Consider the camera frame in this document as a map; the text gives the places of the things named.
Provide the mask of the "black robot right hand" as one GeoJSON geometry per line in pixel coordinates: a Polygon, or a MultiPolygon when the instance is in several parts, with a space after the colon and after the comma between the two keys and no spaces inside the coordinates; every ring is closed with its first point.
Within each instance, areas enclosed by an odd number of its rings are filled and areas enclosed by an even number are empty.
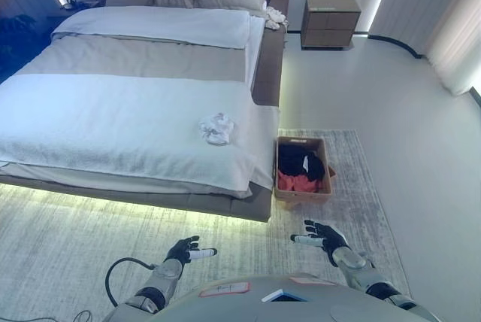
{"type": "Polygon", "coordinates": [[[349,249],[343,234],[329,225],[313,220],[305,220],[304,227],[307,232],[306,235],[292,234],[290,235],[290,240],[294,243],[321,248],[326,252],[329,262],[334,267],[337,267],[333,253],[338,248],[346,247],[349,249]]]}

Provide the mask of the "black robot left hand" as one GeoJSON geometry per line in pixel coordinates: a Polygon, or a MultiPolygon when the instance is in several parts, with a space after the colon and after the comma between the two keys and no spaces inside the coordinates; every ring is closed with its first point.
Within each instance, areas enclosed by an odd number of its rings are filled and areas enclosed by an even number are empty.
{"type": "Polygon", "coordinates": [[[198,247],[200,237],[194,235],[188,238],[180,239],[169,251],[165,260],[178,260],[183,266],[191,263],[192,260],[199,260],[207,257],[214,257],[218,254],[216,248],[198,247]]]}

